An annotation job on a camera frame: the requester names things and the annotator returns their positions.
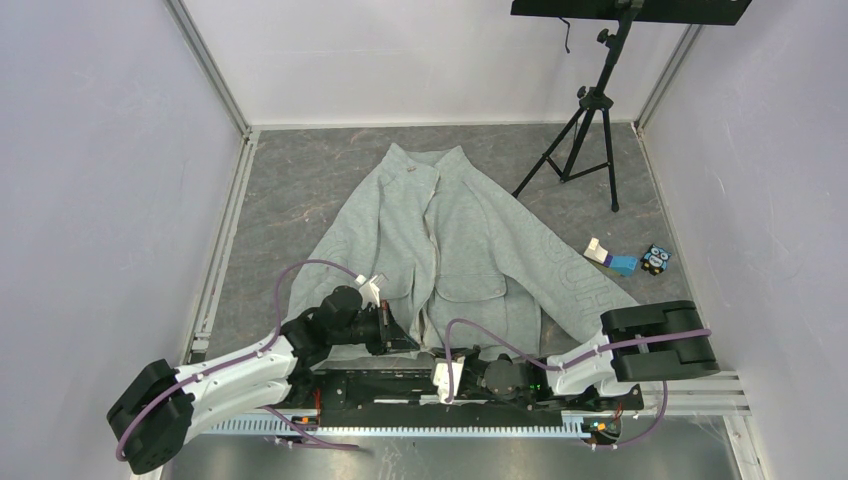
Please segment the grey zip-up jacket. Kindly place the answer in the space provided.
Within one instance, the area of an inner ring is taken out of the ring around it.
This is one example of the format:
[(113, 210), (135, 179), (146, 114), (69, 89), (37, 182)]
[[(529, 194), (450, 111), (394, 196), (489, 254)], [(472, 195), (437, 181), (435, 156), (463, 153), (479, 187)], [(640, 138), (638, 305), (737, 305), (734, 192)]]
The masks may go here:
[[(530, 355), (544, 317), (573, 340), (634, 298), (480, 170), (460, 147), (398, 145), (353, 190), (294, 279), (287, 314), (317, 306), (355, 275), (384, 273), (381, 298), (429, 351), (449, 321), (475, 322)], [(453, 329), (451, 346), (505, 352), (482, 332)]]

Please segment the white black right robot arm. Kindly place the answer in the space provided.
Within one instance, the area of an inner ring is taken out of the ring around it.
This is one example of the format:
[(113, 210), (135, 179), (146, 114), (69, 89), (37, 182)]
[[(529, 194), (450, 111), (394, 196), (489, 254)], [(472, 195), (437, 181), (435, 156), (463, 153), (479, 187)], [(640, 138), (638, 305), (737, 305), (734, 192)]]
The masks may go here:
[[(713, 375), (719, 365), (706, 328), (691, 301), (609, 310), (601, 327), (578, 348), (534, 358), (467, 319), (448, 322), (443, 354), (431, 373), (438, 402), (490, 396), (504, 403), (572, 401), (602, 408), (642, 382), (690, 380)], [(456, 351), (453, 329), (464, 325), (505, 348), (497, 359), (480, 349)]]

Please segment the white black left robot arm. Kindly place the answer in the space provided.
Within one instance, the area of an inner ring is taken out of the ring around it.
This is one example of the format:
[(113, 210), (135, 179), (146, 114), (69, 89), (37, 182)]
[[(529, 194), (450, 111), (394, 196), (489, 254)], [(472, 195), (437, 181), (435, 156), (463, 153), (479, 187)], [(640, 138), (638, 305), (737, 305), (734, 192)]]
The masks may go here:
[(107, 413), (117, 459), (142, 475), (241, 413), (283, 401), (306, 405), (314, 394), (312, 368), (341, 345), (361, 345), (372, 356), (420, 348), (387, 302), (366, 301), (340, 286), (253, 345), (195, 364), (172, 367), (159, 359), (146, 365)]

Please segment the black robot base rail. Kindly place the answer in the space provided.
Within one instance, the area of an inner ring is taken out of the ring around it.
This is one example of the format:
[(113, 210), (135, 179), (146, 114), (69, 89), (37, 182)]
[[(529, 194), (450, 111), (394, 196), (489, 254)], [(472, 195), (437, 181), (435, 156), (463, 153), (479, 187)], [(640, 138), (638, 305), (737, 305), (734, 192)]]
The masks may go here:
[(617, 398), (532, 404), (490, 396), (438, 402), (424, 369), (325, 370), (298, 387), (273, 412), (254, 409), (209, 428), (218, 435), (265, 436), (305, 443), (309, 433), (334, 437), (567, 438), (611, 445), (627, 412), (642, 409), (635, 386)]

